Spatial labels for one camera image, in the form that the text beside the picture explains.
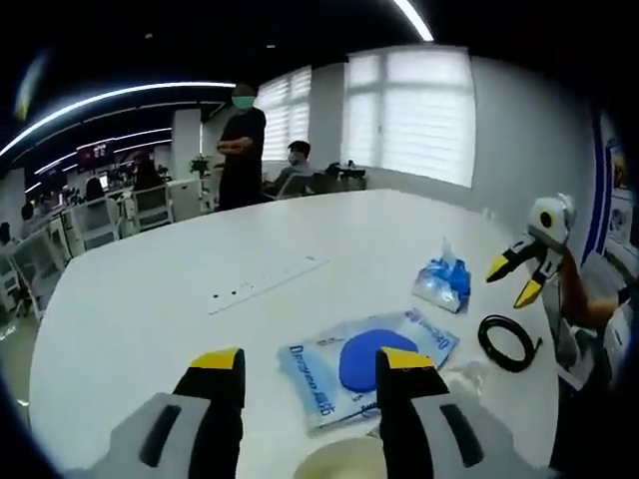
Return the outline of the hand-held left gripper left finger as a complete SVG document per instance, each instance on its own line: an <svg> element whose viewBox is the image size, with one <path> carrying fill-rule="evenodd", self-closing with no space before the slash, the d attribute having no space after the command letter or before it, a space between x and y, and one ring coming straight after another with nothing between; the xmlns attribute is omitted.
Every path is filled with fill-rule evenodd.
<svg viewBox="0 0 639 479"><path fill-rule="evenodd" d="M234 478L244 435L245 353L194 359L171 393L157 393L111 433L107 478Z"/></svg>

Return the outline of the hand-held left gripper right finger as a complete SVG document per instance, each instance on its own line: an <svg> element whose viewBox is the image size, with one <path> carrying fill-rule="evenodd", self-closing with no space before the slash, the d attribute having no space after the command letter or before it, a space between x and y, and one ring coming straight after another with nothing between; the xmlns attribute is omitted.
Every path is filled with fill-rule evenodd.
<svg viewBox="0 0 639 479"><path fill-rule="evenodd" d="M389 478L513 478L508 428L479 401L445 384L432 360L376 353L379 434Z"/></svg>

